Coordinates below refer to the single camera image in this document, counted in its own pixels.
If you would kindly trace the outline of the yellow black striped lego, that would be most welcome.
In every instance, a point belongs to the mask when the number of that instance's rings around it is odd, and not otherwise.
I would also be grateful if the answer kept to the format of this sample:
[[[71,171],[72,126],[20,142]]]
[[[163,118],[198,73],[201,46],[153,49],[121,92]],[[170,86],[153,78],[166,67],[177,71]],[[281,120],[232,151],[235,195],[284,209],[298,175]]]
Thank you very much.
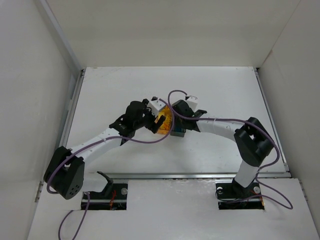
[[[160,112],[158,114],[157,123],[162,125],[166,121],[167,114],[165,112]]]

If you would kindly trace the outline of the grey transparent container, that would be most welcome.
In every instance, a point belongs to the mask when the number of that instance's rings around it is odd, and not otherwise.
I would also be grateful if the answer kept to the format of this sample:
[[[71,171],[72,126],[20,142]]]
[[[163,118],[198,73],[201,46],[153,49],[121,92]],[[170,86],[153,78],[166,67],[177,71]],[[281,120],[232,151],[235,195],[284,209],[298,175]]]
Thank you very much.
[[[170,132],[170,135],[183,138],[186,134],[186,131],[187,130],[183,128],[183,123],[179,119],[176,119],[173,124],[173,129]]]

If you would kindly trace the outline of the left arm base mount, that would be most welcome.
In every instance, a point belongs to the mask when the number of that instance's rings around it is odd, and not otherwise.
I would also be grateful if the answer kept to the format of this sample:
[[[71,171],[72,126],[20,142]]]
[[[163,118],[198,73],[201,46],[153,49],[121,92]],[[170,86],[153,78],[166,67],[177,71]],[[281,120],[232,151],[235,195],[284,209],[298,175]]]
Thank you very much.
[[[111,192],[89,192],[88,210],[92,211],[125,211],[127,209],[128,183],[114,183]]]

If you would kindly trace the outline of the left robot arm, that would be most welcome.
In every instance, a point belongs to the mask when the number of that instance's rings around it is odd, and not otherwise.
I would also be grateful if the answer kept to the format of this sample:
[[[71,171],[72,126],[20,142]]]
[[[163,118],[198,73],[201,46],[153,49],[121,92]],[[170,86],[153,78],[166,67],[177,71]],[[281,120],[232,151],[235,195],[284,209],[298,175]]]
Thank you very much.
[[[109,194],[112,179],[101,171],[87,173],[86,168],[106,152],[128,141],[134,142],[137,130],[146,128],[156,133],[166,119],[158,116],[165,107],[166,102],[157,97],[132,101],[125,113],[97,136],[71,148],[58,147],[43,177],[47,192],[66,200],[80,192]]]

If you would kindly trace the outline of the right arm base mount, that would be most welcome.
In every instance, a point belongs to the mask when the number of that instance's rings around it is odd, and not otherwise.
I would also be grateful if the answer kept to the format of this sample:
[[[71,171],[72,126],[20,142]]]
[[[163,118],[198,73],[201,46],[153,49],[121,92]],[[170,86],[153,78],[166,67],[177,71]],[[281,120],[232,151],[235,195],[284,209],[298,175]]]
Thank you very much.
[[[215,184],[215,197],[219,210],[264,210],[264,202],[260,196],[261,189],[257,182],[247,188],[238,188],[231,182]]]

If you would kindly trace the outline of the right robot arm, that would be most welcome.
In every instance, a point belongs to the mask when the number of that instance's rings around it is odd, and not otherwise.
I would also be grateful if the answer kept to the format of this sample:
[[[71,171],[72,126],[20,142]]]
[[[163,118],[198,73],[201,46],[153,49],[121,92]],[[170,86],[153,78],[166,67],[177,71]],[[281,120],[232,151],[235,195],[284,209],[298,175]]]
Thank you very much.
[[[242,162],[231,183],[219,183],[217,197],[223,201],[237,201],[253,195],[261,165],[275,143],[260,121],[255,117],[248,120],[216,119],[205,110],[194,111],[190,99],[179,100],[172,105],[175,114],[174,125],[185,130],[210,133],[236,143]]]

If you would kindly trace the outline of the aluminium rail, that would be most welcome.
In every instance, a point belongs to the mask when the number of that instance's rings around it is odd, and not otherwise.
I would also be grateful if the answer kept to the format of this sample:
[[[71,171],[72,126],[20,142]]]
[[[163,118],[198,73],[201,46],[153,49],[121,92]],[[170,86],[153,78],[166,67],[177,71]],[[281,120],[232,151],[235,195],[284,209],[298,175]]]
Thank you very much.
[[[179,164],[96,164],[90,165],[84,175],[102,172],[115,179],[232,179],[236,176],[240,164],[222,165],[179,165]]]

